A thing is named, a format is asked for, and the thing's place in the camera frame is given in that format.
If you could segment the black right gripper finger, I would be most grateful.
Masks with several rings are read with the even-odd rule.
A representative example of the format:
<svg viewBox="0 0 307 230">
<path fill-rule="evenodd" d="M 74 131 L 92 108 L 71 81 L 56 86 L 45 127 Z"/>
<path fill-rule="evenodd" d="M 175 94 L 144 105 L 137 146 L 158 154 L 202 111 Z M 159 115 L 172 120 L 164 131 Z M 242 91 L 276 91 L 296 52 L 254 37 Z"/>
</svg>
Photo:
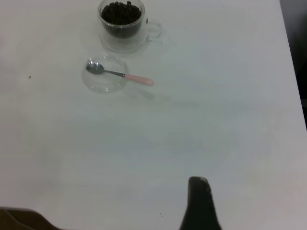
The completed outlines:
<svg viewBox="0 0 307 230">
<path fill-rule="evenodd" d="M 221 230 L 216 214 L 212 190 L 204 177 L 190 177 L 188 201 L 181 230 Z"/>
</svg>

